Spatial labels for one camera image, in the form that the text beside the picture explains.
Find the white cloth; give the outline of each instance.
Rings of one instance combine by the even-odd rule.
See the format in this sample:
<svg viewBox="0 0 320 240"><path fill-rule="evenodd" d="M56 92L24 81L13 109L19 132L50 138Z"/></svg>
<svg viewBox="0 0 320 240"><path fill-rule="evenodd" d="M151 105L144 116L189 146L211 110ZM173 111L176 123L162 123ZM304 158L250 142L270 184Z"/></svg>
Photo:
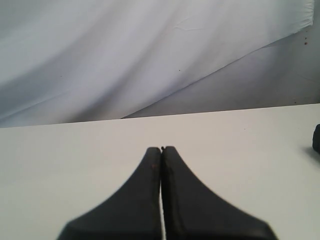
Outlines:
<svg viewBox="0 0 320 240"><path fill-rule="evenodd" d="M314 0L2 1L0 127L125 117L313 13Z"/></svg>

